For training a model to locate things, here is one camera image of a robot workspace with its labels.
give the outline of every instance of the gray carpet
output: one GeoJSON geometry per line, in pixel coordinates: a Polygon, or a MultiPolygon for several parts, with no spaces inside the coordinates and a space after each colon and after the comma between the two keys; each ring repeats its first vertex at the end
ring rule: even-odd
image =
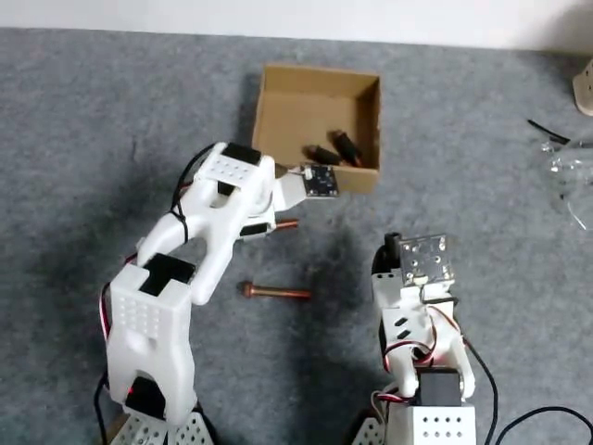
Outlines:
{"type": "MultiPolygon", "coordinates": [[[[590,239],[550,206],[533,118],[591,129],[569,79],[585,61],[396,44],[0,31],[0,442],[92,443],[105,364],[96,292],[167,209],[187,160],[248,143],[270,61],[383,77],[376,192],[308,202],[297,231],[236,246],[194,308],[196,390],[225,444],[339,444],[388,382],[370,266],[383,233],[456,240],[458,316],[498,380],[500,421],[543,404],[593,415],[590,239]],[[309,286],[243,299],[237,282],[309,286]]],[[[193,246],[180,255],[196,259],[193,246]]],[[[491,390],[475,365],[479,437],[491,390]]],[[[105,397],[107,420],[117,414],[105,397]]],[[[506,444],[587,442],[547,414],[506,444]]]]}

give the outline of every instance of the white wall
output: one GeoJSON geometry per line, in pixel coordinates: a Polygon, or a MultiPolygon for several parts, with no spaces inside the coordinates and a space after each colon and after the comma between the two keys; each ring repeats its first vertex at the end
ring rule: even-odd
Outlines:
{"type": "Polygon", "coordinates": [[[555,49],[593,55],[593,0],[0,0],[0,26],[555,49]]]}

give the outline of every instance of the white robotic arm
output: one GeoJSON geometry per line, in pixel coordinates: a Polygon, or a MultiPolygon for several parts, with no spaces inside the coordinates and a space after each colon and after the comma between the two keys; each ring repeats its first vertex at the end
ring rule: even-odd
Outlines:
{"type": "Polygon", "coordinates": [[[275,212],[307,197],[335,197],[333,171],[307,166],[276,179],[271,157],[218,143],[173,210],[163,216],[110,285],[107,339],[111,398],[124,411],[162,427],[185,425],[196,405],[189,344],[192,303],[206,304],[237,239],[266,235],[275,212]],[[207,253],[199,267],[168,254],[195,237],[207,253]]]}
{"type": "Polygon", "coordinates": [[[372,265],[372,293],[384,367],[395,383],[372,395],[378,417],[352,443],[475,445],[467,403],[475,378],[459,325],[445,235],[385,236],[372,265]]]}

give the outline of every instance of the copper screw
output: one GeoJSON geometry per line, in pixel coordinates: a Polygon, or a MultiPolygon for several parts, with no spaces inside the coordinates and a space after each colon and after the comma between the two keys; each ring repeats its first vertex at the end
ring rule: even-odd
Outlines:
{"type": "Polygon", "coordinates": [[[296,229],[297,227],[298,227],[298,219],[292,218],[292,219],[277,221],[275,230],[296,229]]]}
{"type": "Polygon", "coordinates": [[[286,289],[282,287],[255,286],[250,281],[241,284],[243,295],[248,299],[252,297],[287,297],[290,299],[310,299],[311,293],[308,290],[286,289]]]}

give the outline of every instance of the open cardboard box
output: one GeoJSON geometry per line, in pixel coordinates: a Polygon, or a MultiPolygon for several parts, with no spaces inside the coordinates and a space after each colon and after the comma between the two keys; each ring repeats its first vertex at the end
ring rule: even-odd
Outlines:
{"type": "Polygon", "coordinates": [[[336,166],[340,191],[371,193],[379,178],[379,76],[348,70],[268,65],[252,145],[286,167],[309,160],[304,146],[335,152],[329,132],[358,146],[363,168],[336,166]]]}

